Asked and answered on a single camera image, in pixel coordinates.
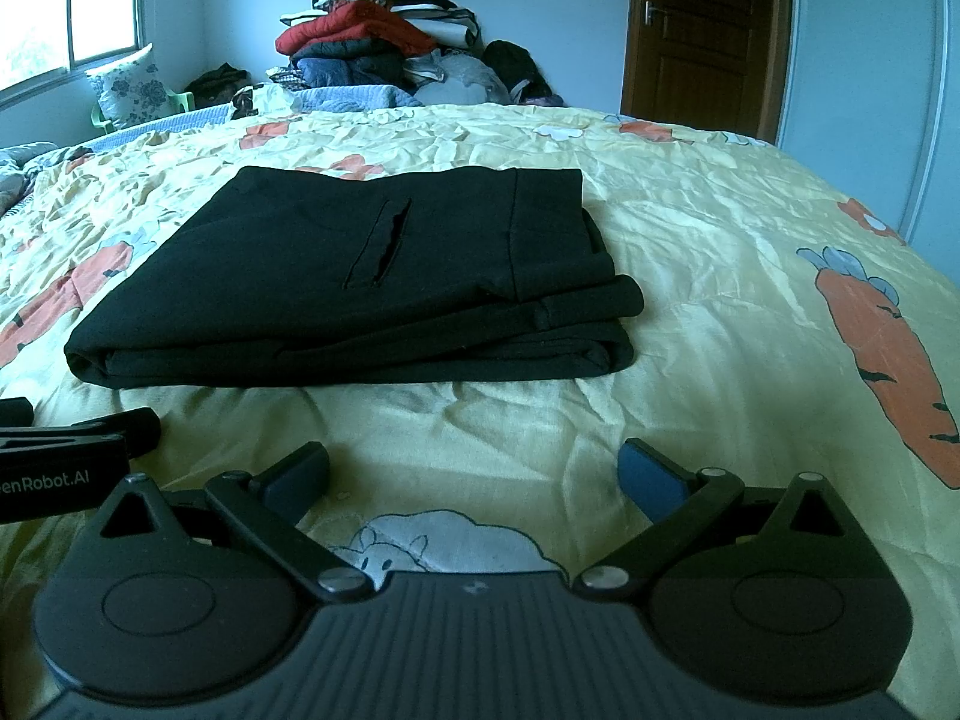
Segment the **green chair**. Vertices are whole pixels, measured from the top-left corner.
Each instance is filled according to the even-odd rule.
[[[174,108],[178,113],[186,113],[187,111],[194,110],[193,104],[193,92],[184,92],[181,95],[178,95],[176,92],[171,92],[169,89],[167,91],[167,98],[174,103]],[[100,110],[99,103],[93,103],[93,108],[90,109],[90,122],[93,122],[93,127],[102,129],[104,135],[109,135],[112,132],[116,132],[116,127],[113,126],[113,122],[109,119],[104,118],[104,112]]]

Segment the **pants pocket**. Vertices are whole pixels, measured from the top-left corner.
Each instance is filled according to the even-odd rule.
[[[383,283],[400,252],[412,204],[409,197],[392,197],[380,206],[367,240],[344,280],[345,290]]]

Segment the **pillow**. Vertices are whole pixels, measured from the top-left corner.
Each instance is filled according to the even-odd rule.
[[[97,93],[100,110],[117,129],[163,119],[178,112],[167,98],[167,90],[157,75],[152,44],[86,72],[93,91]]]

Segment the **metal screw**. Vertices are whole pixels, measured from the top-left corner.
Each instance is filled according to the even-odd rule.
[[[320,571],[320,576],[317,577],[317,584],[334,594],[356,592],[366,583],[367,575],[348,565]]]
[[[594,565],[580,575],[591,590],[616,590],[630,581],[630,574],[616,565]]]

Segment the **folded black pants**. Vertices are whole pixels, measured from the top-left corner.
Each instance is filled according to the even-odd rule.
[[[347,181],[243,167],[80,322],[83,381],[512,381],[597,376],[643,307],[579,170]]]

